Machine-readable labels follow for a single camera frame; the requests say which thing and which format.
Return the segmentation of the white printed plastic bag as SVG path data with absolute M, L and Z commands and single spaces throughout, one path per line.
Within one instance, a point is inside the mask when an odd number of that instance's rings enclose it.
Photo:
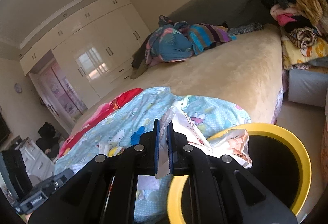
M 188 144 L 201 149 L 205 154 L 213 157 L 230 155 L 244 168 L 252 167 L 252 160 L 248 153 L 249 134 L 245 129 L 230 129 L 222 136 L 208 141 L 184 111 L 172 106 L 159 120 L 159 134 L 157 135 L 159 145 L 155 150 L 158 157 L 155 164 L 157 179 L 172 173 L 168 154 L 169 136 L 167 135 L 170 123 L 173 124 L 175 132 L 186 137 Z

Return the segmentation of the yellow white snack bag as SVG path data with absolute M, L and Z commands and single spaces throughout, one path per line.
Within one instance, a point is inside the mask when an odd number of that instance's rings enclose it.
M 106 155 L 107 157 L 120 155 L 125 150 L 124 147 L 118 145 L 118 142 L 100 142 L 98 148 L 99 154 Z

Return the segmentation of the blue glove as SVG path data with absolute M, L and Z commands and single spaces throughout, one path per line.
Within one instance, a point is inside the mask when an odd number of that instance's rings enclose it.
M 139 129 L 132 134 L 130 137 L 131 145 L 137 145 L 140 142 L 141 135 L 145 132 L 145 127 L 141 126 Z

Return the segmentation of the white drawer cabinet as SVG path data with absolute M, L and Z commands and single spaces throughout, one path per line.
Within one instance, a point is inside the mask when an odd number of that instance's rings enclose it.
M 55 164 L 52 160 L 29 138 L 26 138 L 18 147 L 22 154 L 26 172 L 32 186 L 52 177 Z

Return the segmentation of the black bag on floor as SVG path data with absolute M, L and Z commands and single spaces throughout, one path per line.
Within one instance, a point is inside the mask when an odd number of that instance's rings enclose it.
M 59 154 L 59 137 L 56 135 L 55 127 L 45 122 L 38 130 L 38 134 L 40 138 L 37 139 L 36 145 L 53 160 Z

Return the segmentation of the red pink blanket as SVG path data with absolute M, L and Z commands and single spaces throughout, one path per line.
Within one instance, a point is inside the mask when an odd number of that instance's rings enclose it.
M 61 149 L 59 150 L 58 157 L 61 158 L 65 156 L 73 147 L 78 143 L 81 137 L 86 134 L 91 128 L 95 127 L 105 118 L 110 116 L 116 110 L 122 108 L 125 104 L 130 102 L 135 96 L 143 92 L 141 88 L 130 89 L 119 96 L 115 97 L 109 103 L 101 104 L 95 113 L 87 119 L 87 121 L 82 125 L 82 128 L 75 133 L 71 133 L 68 139 L 63 143 Z

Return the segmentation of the Hello Kitty blue blanket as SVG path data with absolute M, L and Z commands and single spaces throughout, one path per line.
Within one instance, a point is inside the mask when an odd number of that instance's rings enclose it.
M 227 128 L 251 122 L 249 114 L 234 103 L 205 96 L 176 96 L 164 86 L 149 88 L 86 132 L 65 156 L 58 158 L 55 174 L 65 169 L 81 170 L 99 153 L 100 142 L 118 142 L 127 149 L 132 146 L 130 137 L 139 127 L 151 131 L 155 119 L 172 106 L 184 111 L 207 139 Z

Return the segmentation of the pink sliding door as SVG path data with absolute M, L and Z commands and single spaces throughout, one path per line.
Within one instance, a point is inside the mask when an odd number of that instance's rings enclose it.
M 55 59 L 40 72 L 39 81 L 50 98 L 51 109 L 74 126 L 87 107 Z

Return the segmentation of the beige bed mattress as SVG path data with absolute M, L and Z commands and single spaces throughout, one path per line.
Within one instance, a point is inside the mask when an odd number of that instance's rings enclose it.
M 168 86 L 175 95 L 199 95 L 230 101 L 248 112 L 253 122 L 270 123 L 282 87 L 281 33 L 266 24 L 263 30 L 237 35 L 234 41 L 204 51 L 186 61 L 161 63 L 129 79 L 78 119 L 76 133 L 97 108 L 133 89 Z

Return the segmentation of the brown dark garment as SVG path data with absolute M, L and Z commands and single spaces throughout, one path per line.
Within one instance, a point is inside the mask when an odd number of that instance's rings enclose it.
M 149 41 L 150 36 L 151 34 L 148 35 L 148 37 L 142 43 L 142 46 L 140 46 L 140 48 L 133 55 L 133 61 L 131 63 L 132 66 L 132 73 L 130 75 L 131 79 L 137 79 L 147 70 L 145 52 L 146 52 L 146 45 Z

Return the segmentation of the grey storage box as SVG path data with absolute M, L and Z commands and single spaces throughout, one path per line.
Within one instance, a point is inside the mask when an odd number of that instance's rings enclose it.
M 325 107 L 327 74 L 292 69 L 288 73 L 288 100 L 294 103 Z

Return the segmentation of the cream wardrobe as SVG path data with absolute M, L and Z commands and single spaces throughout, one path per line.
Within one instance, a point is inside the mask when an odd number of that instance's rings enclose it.
M 149 33 L 130 0 L 97 0 L 42 36 L 20 64 L 28 74 L 46 55 L 53 55 L 90 108 L 130 76 L 133 55 Z

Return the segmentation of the striped colourful cloth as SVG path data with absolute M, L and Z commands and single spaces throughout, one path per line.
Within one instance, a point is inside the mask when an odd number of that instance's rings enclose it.
M 226 27 L 206 23 L 193 24 L 188 31 L 188 39 L 192 43 L 195 55 L 207 49 L 215 48 L 223 43 L 234 41 L 235 36 L 229 35 Z

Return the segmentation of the blue floral quilt bundle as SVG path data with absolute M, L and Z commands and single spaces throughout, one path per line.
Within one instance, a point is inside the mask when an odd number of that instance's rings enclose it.
M 193 45 L 188 40 L 190 25 L 186 21 L 174 22 L 161 15 L 158 25 L 146 44 L 145 64 L 148 67 L 184 61 L 194 55 Z

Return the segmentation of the pile of clothes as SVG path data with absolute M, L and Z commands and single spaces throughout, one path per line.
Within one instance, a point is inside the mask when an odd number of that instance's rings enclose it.
M 327 67 L 327 0 L 260 0 L 280 26 L 286 70 Z

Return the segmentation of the wall clock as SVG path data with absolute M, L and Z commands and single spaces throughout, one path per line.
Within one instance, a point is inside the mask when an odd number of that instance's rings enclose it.
M 14 90 L 16 93 L 20 94 L 22 92 L 22 87 L 19 83 L 14 84 Z

